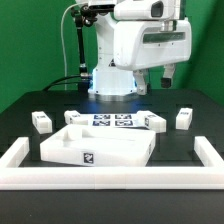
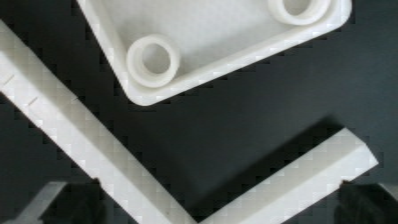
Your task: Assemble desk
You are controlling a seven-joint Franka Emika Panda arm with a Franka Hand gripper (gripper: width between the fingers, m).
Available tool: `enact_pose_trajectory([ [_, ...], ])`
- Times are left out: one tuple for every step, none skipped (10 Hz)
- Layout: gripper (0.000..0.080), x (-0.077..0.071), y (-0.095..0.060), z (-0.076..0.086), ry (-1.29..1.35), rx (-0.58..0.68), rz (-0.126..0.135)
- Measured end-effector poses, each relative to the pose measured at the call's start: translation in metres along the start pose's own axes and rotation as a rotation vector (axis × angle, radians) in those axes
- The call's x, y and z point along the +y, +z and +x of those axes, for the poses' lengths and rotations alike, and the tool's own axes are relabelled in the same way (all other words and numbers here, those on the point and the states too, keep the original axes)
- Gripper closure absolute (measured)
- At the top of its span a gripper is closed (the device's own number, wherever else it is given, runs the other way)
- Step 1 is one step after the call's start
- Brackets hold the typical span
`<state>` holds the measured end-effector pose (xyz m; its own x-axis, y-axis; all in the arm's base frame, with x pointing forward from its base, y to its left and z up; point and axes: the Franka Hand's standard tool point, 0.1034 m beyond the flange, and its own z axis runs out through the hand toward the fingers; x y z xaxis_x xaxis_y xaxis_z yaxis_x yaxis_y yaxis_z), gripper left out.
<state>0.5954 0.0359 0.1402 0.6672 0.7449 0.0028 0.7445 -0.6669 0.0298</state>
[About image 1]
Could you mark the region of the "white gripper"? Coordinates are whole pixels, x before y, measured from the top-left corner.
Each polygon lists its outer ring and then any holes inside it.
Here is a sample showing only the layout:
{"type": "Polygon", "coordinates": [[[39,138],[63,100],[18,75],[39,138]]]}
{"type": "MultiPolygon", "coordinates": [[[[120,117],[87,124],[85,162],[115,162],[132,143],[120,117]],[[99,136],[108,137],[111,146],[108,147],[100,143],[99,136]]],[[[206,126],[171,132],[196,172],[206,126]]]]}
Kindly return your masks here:
{"type": "Polygon", "coordinates": [[[191,55],[192,33],[187,20],[174,21],[163,31],[161,21],[121,21],[114,30],[114,62],[119,69],[134,71],[137,94],[146,95],[148,70],[164,66],[161,87],[170,88],[176,65],[191,55]]]}

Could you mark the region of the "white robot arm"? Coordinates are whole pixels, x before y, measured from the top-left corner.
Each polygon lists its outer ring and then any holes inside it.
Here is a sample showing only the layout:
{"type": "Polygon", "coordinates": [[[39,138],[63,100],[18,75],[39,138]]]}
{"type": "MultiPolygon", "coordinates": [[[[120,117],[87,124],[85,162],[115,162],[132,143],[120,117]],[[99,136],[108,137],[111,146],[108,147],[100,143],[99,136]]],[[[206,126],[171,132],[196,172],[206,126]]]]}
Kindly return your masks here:
{"type": "Polygon", "coordinates": [[[105,101],[145,95],[147,75],[162,66],[161,86],[172,85],[176,64],[191,55],[186,0],[76,0],[80,23],[94,26],[98,61],[88,93],[105,101]]]}

